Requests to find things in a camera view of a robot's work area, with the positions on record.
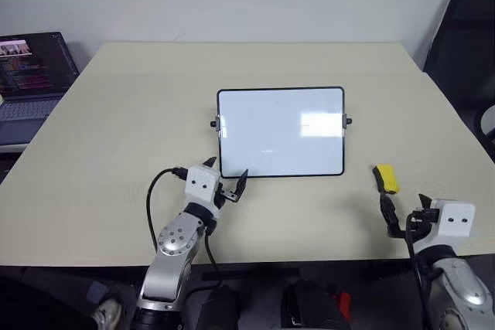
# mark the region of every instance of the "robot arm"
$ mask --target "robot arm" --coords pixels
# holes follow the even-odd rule
[[[411,261],[420,270],[418,286],[426,299],[426,327],[445,330],[495,328],[493,298],[457,249],[469,237],[475,207],[454,200],[431,200],[420,195],[422,209],[408,216],[400,229],[391,199],[381,194],[381,211],[394,238],[411,238]]]
[[[146,273],[131,328],[181,329],[180,316],[186,298],[184,283],[200,241],[214,231],[225,200],[237,202],[244,191],[248,171],[234,192],[226,191],[220,173],[212,169],[214,158],[190,168],[186,181],[186,208],[158,236],[156,257]]]

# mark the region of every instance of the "laptop screen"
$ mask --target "laptop screen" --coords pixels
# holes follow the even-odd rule
[[[63,94],[78,76],[60,32],[0,36],[0,94],[4,98]]]

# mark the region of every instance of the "beige tabletop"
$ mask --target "beige tabletop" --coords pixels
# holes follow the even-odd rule
[[[107,43],[0,185],[0,264],[149,264],[147,188],[218,153],[217,91],[325,85],[344,88],[353,118],[345,173],[249,179],[212,235],[219,262],[405,257],[386,236],[377,163],[395,168],[400,218],[418,192],[471,202],[460,253],[495,251],[495,165],[400,44]],[[155,187],[156,230],[183,209],[183,188],[172,176]]]

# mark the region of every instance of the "whiteboard frame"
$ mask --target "whiteboard frame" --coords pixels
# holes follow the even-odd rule
[[[342,91],[342,120],[343,120],[343,135],[342,135],[342,172],[340,173],[327,173],[327,174],[294,174],[294,175],[249,175],[248,178],[295,178],[295,177],[334,177],[342,175],[345,172],[345,159],[346,159],[346,146],[345,146],[345,125],[344,120],[346,118],[346,94],[345,90],[339,86],[327,86],[327,87],[285,87],[285,88],[232,88],[232,89],[220,89],[217,91],[217,117],[220,117],[220,94],[222,92],[233,92],[233,91],[252,91],[252,90],[312,90],[312,89],[338,89]],[[225,176],[222,170],[222,138],[220,131],[217,132],[218,135],[218,155],[219,155],[219,165],[220,174],[224,179],[238,179],[239,176]]]

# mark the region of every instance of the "yellow object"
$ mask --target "yellow object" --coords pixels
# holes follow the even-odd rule
[[[373,169],[377,179],[378,191],[385,193],[398,193],[399,184],[395,178],[394,168],[389,164],[378,164]]]

